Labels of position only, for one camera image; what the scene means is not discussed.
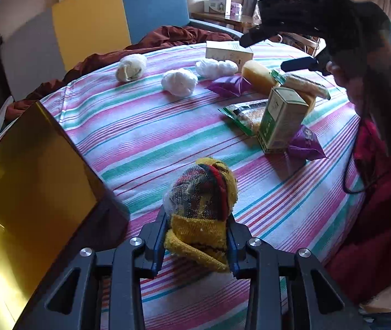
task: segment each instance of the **silver screw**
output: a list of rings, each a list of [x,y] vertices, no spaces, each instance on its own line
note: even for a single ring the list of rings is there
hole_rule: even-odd
[[[82,248],[80,251],[79,251],[79,254],[81,257],[88,257],[90,256],[91,254],[93,253],[93,250],[91,248]]]
[[[298,250],[298,254],[303,258],[308,258],[311,256],[311,252],[307,248],[301,248]]]
[[[139,246],[141,245],[143,240],[140,237],[133,237],[130,239],[130,244],[132,246]]]
[[[261,240],[259,238],[249,239],[249,244],[253,247],[259,247],[261,245]]]

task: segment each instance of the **green and white box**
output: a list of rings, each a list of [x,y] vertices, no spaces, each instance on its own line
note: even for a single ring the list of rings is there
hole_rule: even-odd
[[[272,88],[257,134],[264,153],[284,151],[307,110],[307,103],[293,89]]]

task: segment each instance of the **striped bedsheet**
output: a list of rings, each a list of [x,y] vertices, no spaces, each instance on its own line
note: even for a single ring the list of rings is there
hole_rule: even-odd
[[[277,43],[252,47],[254,59],[269,68],[306,54]],[[127,237],[155,219],[162,195],[182,170],[202,156],[213,156],[233,170],[239,187],[234,207],[238,222],[253,236],[277,249],[308,247],[322,261],[344,239],[360,209],[361,195],[346,195],[341,186],[357,130],[358,117],[343,88],[331,76],[301,71],[330,89],[331,100],[318,98],[304,124],[311,128],[326,159],[302,162],[282,154],[264,155],[218,108],[264,98],[249,92],[222,98],[200,79],[194,94],[177,98],[161,87],[162,74],[188,68],[205,55],[205,44],[173,47],[147,54],[146,75],[125,85],[110,65],[70,83],[42,103],[54,115],[87,162],[128,206]],[[360,179],[350,163],[348,184]],[[108,290],[104,280],[101,328],[108,328]],[[154,280],[141,282],[148,330],[243,329],[249,282],[231,274],[210,273],[174,255],[165,254]],[[285,282],[281,281],[283,304]]]

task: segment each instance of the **white box on table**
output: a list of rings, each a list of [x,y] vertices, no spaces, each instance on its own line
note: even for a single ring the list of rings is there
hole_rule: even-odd
[[[218,13],[220,15],[231,14],[232,0],[209,0],[209,12]]]
[[[258,129],[258,141],[264,153],[284,151],[307,113],[308,104],[295,90],[274,87]]]
[[[206,58],[233,61],[241,72],[243,65],[253,58],[253,52],[250,47],[241,47],[239,41],[206,41]]]

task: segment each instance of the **wooden side table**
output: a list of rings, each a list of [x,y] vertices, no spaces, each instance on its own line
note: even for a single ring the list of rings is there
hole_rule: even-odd
[[[191,17],[205,22],[215,21],[231,24],[234,26],[234,30],[241,33],[261,23],[261,20],[245,15],[218,15],[216,13],[193,12]]]

